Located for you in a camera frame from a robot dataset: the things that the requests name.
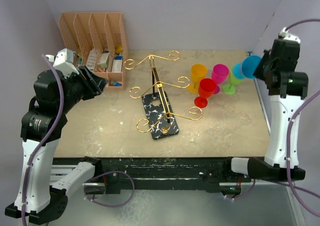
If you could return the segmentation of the pink plastic wine glass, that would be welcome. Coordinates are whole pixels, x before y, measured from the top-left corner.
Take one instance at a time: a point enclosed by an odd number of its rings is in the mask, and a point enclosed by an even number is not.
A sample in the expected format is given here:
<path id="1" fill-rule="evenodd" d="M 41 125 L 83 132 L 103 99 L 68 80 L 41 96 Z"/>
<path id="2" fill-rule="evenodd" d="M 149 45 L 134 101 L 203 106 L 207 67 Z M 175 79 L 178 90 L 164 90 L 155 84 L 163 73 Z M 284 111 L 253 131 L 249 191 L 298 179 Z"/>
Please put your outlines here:
<path id="1" fill-rule="evenodd" d="M 216 89 L 214 94 L 218 94 L 220 92 L 219 84 L 223 83 L 230 73 L 229 68 L 224 64 L 216 64 L 211 73 L 211 79 L 216 83 Z"/>

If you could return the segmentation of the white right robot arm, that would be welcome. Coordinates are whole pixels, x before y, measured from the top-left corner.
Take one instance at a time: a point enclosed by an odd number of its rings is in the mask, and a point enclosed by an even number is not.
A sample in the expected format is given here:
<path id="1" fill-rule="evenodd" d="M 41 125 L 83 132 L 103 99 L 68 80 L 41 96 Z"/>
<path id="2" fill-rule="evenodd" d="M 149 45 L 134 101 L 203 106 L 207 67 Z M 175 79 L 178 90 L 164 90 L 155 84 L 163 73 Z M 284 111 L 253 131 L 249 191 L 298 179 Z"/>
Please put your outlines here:
<path id="1" fill-rule="evenodd" d="M 264 81 L 271 103 L 271 126 L 267 153 L 258 157 L 233 157 L 222 169 L 223 178 L 235 181 L 240 174 L 267 181 L 303 180 L 297 145 L 300 114 L 308 94 L 308 75 L 295 71 L 300 55 L 300 40 L 279 36 L 265 50 L 253 75 Z"/>

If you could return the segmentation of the green plastic wine glass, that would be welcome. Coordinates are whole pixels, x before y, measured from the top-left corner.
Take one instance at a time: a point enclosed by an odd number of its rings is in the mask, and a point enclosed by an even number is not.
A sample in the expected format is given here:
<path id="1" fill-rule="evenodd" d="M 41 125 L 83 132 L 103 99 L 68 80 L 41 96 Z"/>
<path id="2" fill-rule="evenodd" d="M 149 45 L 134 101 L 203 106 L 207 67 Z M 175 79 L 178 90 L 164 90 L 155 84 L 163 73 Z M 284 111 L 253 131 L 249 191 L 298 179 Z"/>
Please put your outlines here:
<path id="1" fill-rule="evenodd" d="M 228 95 L 233 95 L 236 92 L 236 85 L 241 83 L 244 78 L 239 71 L 239 67 L 237 65 L 233 66 L 228 76 L 228 83 L 223 85 L 222 90 Z"/>

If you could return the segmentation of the orange plastic wine glass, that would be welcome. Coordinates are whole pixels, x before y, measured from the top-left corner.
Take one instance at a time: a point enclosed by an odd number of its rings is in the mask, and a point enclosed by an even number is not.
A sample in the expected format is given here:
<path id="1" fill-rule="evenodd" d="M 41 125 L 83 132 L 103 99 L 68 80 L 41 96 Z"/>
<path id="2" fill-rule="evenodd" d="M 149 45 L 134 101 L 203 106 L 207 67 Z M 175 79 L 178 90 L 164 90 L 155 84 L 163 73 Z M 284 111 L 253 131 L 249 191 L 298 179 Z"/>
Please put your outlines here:
<path id="1" fill-rule="evenodd" d="M 207 68 L 203 64 L 194 64 L 190 70 L 190 84 L 188 86 L 188 91 L 191 94 L 197 94 L 199 83 L 205 78 L 207 74 Z"/>

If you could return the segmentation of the blue plastic wine glass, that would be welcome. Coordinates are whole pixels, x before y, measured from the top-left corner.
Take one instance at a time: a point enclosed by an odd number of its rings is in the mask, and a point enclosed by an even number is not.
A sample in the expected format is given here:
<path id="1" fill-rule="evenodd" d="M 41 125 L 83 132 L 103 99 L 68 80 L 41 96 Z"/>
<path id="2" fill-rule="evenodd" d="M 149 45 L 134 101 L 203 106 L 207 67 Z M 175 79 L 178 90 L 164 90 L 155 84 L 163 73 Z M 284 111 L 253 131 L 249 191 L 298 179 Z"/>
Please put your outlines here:
<path id="1" fill-rule="evenodd" d="M 238 79 L 254 79 L 254 72 L 261 61 L 261 57 L 252 55 L 237 63 L 231 70 Z"/>

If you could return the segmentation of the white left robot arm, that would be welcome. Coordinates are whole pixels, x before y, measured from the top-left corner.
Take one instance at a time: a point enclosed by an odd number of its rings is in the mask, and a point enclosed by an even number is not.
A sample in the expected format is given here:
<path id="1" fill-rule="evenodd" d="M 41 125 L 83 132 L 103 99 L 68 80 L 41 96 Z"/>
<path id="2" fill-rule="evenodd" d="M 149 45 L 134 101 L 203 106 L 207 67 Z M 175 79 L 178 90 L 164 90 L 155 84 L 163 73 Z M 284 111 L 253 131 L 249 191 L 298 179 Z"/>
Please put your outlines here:
<path id="1" fill-rule="evenodd" d="M 5 215 L 21 218 L 23 225 L 42 225 L 57 220 L 68 199 L 86 181 L 103 176 L 102 162 L 84 157 L 56 183 L 50 182 L 53 159 L 67 123 L 67 113 L 81 100 L 100 95 L 108 83 L 81 66 L 65 76 L 60 70 L 41 72 L 34 82 L 35 96 L 21 120 L 23 168 L 20 188 Z"/>

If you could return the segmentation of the red plastic wine glass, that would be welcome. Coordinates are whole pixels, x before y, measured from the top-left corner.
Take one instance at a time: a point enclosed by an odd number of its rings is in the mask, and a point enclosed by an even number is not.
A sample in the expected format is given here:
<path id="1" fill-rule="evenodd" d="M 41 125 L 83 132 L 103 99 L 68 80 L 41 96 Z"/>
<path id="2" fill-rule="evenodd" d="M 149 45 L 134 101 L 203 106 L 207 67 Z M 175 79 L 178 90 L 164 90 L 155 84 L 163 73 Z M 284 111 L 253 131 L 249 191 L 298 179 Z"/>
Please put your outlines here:
<path id="1" fill-rule="evenodd" d="M 212 96 L 216 88 L 217 84 L 213 79 L 202 79 L 198 86 L 199 96 L 195 98 L 194 104 L 199 108 L 205 108 L 208 105 L 208 98 Z"/>

